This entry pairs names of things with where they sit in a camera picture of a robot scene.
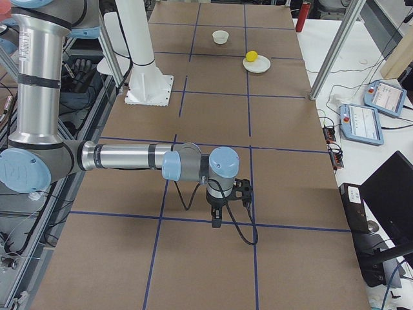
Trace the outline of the yellow lemon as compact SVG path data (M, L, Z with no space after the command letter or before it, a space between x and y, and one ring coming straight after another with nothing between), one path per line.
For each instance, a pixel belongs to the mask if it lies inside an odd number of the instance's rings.
M254 62L258 58L258 53L255 50L248 51L245 55L245 60L249 63Z

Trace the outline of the white plate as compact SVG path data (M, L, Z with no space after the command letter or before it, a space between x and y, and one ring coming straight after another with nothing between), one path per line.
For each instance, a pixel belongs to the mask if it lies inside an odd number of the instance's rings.
M270 68L271 62L265 56L258 55L257 59L252 62L249 62L244 58L243 66L248 72L260 74L266 72Z

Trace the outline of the white bowl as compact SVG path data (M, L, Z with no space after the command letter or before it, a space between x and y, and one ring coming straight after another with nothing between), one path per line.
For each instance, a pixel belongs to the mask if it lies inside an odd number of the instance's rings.
M216 30L212 33L213 42L217 45L224 45L227 43L229 33L225 30Z

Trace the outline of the lower orange circuit board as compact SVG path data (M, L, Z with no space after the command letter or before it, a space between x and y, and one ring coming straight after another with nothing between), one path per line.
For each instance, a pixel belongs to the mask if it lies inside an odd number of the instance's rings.
M328 154L334 171L342 169L343 164L343 151L340 148L328 147Z

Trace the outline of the orange circuit board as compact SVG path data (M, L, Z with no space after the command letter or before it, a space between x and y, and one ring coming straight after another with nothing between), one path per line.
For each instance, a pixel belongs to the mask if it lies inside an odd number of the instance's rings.
M340 148L328 147L328 154L334 171L342 169L343 164L343 151Z
M324 126L322 131L327 144L336 142L336 131L334 126Z

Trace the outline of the upper orange circuit board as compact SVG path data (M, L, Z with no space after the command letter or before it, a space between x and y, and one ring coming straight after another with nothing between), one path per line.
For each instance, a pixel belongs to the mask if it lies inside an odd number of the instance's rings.
M336 131L334 126L324 126L322 131L327 144L336 142Z

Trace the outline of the black computer box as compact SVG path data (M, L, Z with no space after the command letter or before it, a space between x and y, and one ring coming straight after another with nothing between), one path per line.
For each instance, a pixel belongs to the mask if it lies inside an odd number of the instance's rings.
M401 288L395 248L389 248L377 233L379 226L369 220L359 185L342 183L339 192L364 281L369 287L390 285Z

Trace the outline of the near blue teach pendant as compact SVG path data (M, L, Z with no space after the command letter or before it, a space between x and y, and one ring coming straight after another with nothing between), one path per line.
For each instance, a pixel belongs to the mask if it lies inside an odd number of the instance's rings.
M341 131L344 137L370 145L384 144L378 110L354 104L343 104L339 108Z

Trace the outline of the blue teach pendant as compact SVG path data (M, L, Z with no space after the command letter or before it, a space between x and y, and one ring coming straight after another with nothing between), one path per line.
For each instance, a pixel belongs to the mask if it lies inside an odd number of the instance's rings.
M364 94L364 104L379 112L398 118L401 115L407 91L384 81L371 83Z
M378 110L354 104L343 104L339 108L341 131L344 137L370 145L384 144Z

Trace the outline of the black monitor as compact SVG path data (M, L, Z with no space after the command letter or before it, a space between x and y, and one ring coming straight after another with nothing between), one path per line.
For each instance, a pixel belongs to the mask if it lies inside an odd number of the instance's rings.
M406 255L412 262L412 164L395 151L358 188L361 205L367 204L395 246L373 253L358 252L362 267L378 267L383 262Z

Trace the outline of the far blue teach pendant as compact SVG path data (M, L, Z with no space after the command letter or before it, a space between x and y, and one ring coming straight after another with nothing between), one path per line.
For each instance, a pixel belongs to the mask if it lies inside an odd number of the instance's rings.
M384 81L371 83L364 94L364 104L379 112L398 118L401 115L407 91Z

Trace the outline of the red cylinder bottle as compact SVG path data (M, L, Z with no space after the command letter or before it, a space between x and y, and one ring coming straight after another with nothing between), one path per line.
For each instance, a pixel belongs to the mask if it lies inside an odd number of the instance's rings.
M307 20L307 17L309 15L310 9L311 3L308 1L303 1L301 4L301 8L299 10L299 15L295 27L297 33L302 32L305 21Z

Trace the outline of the wooden board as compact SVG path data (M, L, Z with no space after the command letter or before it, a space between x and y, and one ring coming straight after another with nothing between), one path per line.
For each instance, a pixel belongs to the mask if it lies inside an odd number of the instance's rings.
M397 79L411 64L413 58L412 42L412 28L410 28L380 69L384 79Z

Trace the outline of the left aluminium frame rail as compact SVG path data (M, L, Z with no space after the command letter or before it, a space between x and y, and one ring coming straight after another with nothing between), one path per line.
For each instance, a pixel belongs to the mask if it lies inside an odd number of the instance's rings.
M100 90L89 90L96 96L94 103L68 114L80 122L80 129L71 134L60 120L61 137L98 140L116 99L112 77L99 80ZM53 183L36 201L1 187L1 231L6 234L1 246L10 248L9 253L1 251L1 309L28 309L33 302L84 175L81 171Z

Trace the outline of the aluminium frame post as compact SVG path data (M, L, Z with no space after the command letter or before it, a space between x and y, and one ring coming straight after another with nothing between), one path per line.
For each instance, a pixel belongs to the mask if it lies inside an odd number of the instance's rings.
M310 94L310 100L316 100L325 81L327 80L328 75L330 74L330 70L332 69L339 52L341 51L347 37L356 22L358 15L360 14L363 6L365 5L366 0L357 0L351 1L348 6L348 10L341 21L341 24L336 32L336 35L332 41L332 44L326 54L326 57L323 61L321 68L319 69L319 73L316 76L316 80L314 81Z

